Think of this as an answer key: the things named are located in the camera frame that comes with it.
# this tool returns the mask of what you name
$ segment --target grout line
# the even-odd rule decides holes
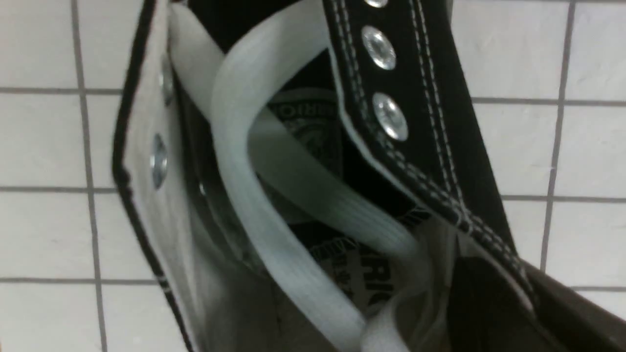
[[[87,95],[121,95],[121,89],[85,88]],[[79,95],[79,88],[20,88],[0,87],[0,94],[32,94],[32,95]]]
[[[558,154],[561,149],[561,133],[563,131],[563,111],[565,109],[565,87],[567,86],[567,74],[570,67],[570,50],[572,48],[572,32],[574,28],[574,14],[576,0],[570,1],[567,9],[567,23],[565,25],[565,40],[563,44],[563,63],[561,65],[561,83],[558,88],[557,123],[554,135],[554,147],[552,148],[552,170],[550,171],[550,183],[548,184],[548,197],[546,200],[546,217],[543,228],[543,240],[541,243],[541,271],[546,271],[548,259],[548,242],[550,241],[550,226],[552,224],[552,208],[554,204],[554,188],[557,182]]]
[[[121,95],[121,89],[114,88],[85,88],[87,95]]]
[[[94,194],[117,194],[117,189],[109,187],[94,187]]]
[[[80,23],[78,18],[78,0],[71,1],[72,37],[74,41],[74,58],[76,60],[76,77],[80,97],[80,111],[83,120],[83,144],[85,149],[85,170],[87,179],[87,199],[91,222],[91,245],[93,250],[93,271],[96,287],[96,305],[98,308],[98,325],[100,327],[100,343],[102,352],[107,352],[105,313],[102,299],[102,281],[100,272],[100,249],[98,245],[98,226],[96,225],[96,204],[93,188],[93,170],[91,168],[91,143],[89,131],[89,112],[87,111],[87,95],[85,90],[85,71],[80,42]]]
[[[471,99],[474,104],[526,104],[526,105],[557,105],[557,99],[531,99],[531,98],[495,98],[477,96]]]
[[[158,286],[157,280],[149,279],[101,279],[103,285]],[[50,279],[43,277],[0,277],[0,284],[96,284],[96,279]]]
[[[522,200],[525,202],[541,202],[548,200],[546,195],[501,195],[502,200]]]
[[[546,202],[547,195],[502,195],[502,200],[517,200],[526,202]],[[552,202],[570,203],[602,203],[626,204],[626,198],[580,197],[576,195],[553,195]]]
[[[558,106],[559,99],[532,99],[532,98],[498,98],[498,97],[487,97],[487,96],[478,96],[476,98],[472,98],[472,102],[474,104],[510,104],[510,105],[548,105],[548,106]],[[596,107],[604,107],[604,106],[616,106],[616,107],[625,107],[626,101],[623,100],[576,100],[569,99],[564,100],[563,105],[565,106],[596,106]]]
[[[552,198],[555,202],[578,202],[578,203],[609,203],[624,204],[626,198],[601,198],[601,197],[576,197],[556,195]]]
[[[129,280],[129,279],[102,279],[103,285],[119,285],[119,286],[159,286],[157,280]]]
[[[88,193],[86,187],[47,187],[47,186],[0,186],[0,193]],[[94,188],[96,194],[115,194],[117,190],[112,187]]]
[[[626,106],[626,101],[620,100],[565,100],[566,106]]]
[[[570,286],[576,292],[626,292],[626,286]]]

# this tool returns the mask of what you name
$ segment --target white shoelace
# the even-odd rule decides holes
[[[328,47],[321,2],[301,0],[267,18],[226,57],[183,6],[172,6],[170,32],[175,71],[211,123],[228,196],[274,281],[341,352],[429,351],[429,340],[440,334],[442,314],[434,306],[424,247],[396,219],[328,172],[265,108]],[[379,314],[367,321],[331,281],[274,209],[257,173],[309,215],[399,263],[406,285]],[[424,309],[409,319],[413,328],[401,336],[396,311],[420,295]]]

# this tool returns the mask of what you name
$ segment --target shoe tongue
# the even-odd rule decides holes
[[[334,175],[342,177],[341,122],[334,91],[320,88],[281,91],[267,106],[311,155]],[[288,224],[314,221],[271,187],[265,185],[265,191]]]

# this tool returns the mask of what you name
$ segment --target metal eyelet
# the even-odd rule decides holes
[[[155,189],[161,188],[167,175],[167,148],[161,138],[156,134],[152,140],[152,154],[150,155],[150,170]]]
[[[373,8],[383,8],[387,6],[388,0],[365,0],[365,3],[372,6]]]
[[[172,66],[167,55],[163,55],[161,60],[161,72],[159,73],[158,83],[163,94],[163,102],[165,106],[169,106],[174,97],[174,77],[172,74]]]
[[[380,30],[365,26],[361,31],[361,39],[376,66],[384,70],[393,70],[396,67],[396,51]]]
[[[372,105],[385,133],[395,140],[405,141],[409,136],[409,127],[398,104],[387,94],[374,93]]]

